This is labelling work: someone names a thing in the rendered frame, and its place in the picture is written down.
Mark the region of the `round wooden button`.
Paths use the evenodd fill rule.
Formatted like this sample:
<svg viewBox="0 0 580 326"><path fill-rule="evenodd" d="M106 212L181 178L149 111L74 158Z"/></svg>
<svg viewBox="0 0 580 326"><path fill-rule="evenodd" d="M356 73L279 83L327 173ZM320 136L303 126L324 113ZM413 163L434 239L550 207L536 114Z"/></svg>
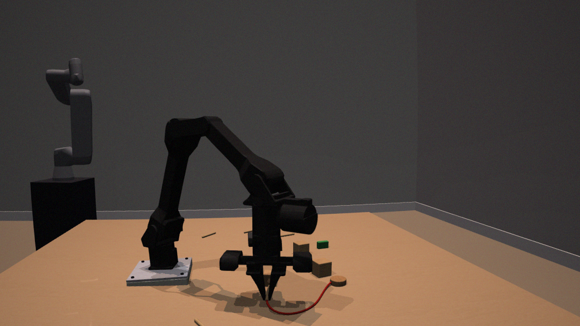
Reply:
<svg viewBox="0 0 580 326"><path fill-rule="evenodd" d="M346 277L343 276L332 276L330 278L330 282L332 286L342 287L346 285Z"/></svg>

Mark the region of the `small green block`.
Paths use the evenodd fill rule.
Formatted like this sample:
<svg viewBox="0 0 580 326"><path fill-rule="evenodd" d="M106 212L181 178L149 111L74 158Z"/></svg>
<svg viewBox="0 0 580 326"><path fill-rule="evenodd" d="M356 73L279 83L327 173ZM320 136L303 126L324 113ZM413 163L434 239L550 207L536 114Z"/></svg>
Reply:
<svg viewBox="0 0 580 326"><path fill-rule="evenodd" d="M325 249L328 248L328 241L317 241L317 248L318 249Z"/></svg>

